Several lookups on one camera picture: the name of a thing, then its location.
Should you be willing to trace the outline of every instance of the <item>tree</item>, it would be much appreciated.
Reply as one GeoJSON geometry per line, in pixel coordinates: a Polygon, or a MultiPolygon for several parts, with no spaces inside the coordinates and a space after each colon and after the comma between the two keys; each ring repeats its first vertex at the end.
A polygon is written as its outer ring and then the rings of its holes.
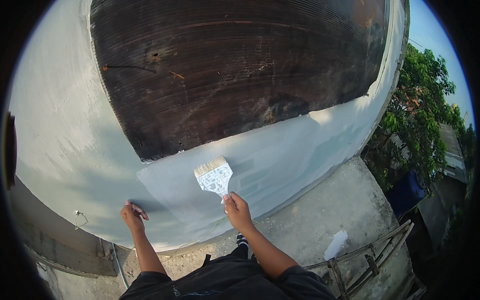
{"type": "Polygon", "coordinates": [[[439,123],[450,124],[456,130],[463,124],[459,108],[448,105],[444,98],[455,93],[445,63],[431,50],[422,53],[411,44],[407,46],[396,91],[363,151],[384,190],[409,169],[419,171],[427,185],[441,177],[438,171],[446,165],[446,145],[439,123]]]}
{"type": "Polygon", "coordinates": [[[475,165],[475,146],[477,142],[477,137],[475,135],[475,130],[473,130],[472,123],[470,123],[470,126],[466,130],[464,126],[459,127],[456,135],[458,144],[462,150],[465,168],[467,169],[467,172],[470,172],[475,165]]]}

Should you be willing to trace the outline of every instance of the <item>hose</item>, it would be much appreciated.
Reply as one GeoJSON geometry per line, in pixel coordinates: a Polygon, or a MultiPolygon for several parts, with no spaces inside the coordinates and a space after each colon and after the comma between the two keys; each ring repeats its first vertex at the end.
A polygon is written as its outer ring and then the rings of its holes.
{"type": "Polygon", "coordinates": [[[121,278],[123,279],[123,283],[125,284],[125,287],[128,289],[128,283],[127,283],[127,280],[125,279],[125,274],[123,273],[123,269],[121,268],[119,256],[117,255],[117,249],[115,248],[114,243],[112,243],[112,248],[113,248],[113,256],[115,257],[115,261],[117,262],[117,266],[119,267],[121,278]]]}

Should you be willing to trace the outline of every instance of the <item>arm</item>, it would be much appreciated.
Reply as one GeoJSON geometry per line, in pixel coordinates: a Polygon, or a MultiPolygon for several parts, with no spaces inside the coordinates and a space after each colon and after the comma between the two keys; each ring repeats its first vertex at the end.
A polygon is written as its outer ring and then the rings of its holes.
{"type": "Polygon", "coordinates": [[[224,196],[225,213],[233,227],[248,240],[258,263],[272,279],[277,279],[288,268],[298,265],[290,256],[270,243],[252,224],[248,204],[234,192],[224,196]]]}
{"type": "MultiPolygon", "coordinates": [[[[132,210],[130,201],[127,201],[123,209],[120,211],[123,221],[127,224],[132,233],[133,243],[137,251],[138,263],[140,264],[140,271],[153,271],[167,274],[162,266],[155,250],[145,235],[145,225],[140,218],[138,212],[132,210]]],[[[145,213],[142,212],[142,217],[148,220],[145,213]]]]}

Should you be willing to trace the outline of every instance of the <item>black shoe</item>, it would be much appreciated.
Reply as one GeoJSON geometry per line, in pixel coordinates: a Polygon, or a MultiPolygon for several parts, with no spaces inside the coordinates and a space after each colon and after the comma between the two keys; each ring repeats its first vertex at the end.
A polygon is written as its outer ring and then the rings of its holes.
{"type": "Polygon", "coordinates": [[[245,244],[248,247],[248,241],[246,238],[243,237],[241,233],[237,235],[237,245],[240,246],[242,244],[245,244]]]}

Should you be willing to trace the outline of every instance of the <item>hand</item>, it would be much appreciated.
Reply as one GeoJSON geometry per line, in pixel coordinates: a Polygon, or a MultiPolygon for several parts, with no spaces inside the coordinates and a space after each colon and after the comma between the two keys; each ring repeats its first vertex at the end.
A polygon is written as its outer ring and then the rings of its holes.
{"type": "MultiPolygon", "coordinates": [[[[120,215],[123,218],[123,221],[127,224],[128,228],[134,233],[145,233],[145,225],[140,218],[138,211],[132,209],[132,203],[130,201],[125,202],[125,206],[120,211],[120,215]]],[[[148,220],[148,217],[145,213],[142,213],[142,217],[145,220],[148,220]]]]}
{"type": "Polygon", "coordinates": [[[248,203],[234,192],[231,195],[231,198],[228,195],[224,195],[223,201],[225,202],[225,213],[232,226],[241,233],[255,229],[250,217],[248,203]]]}

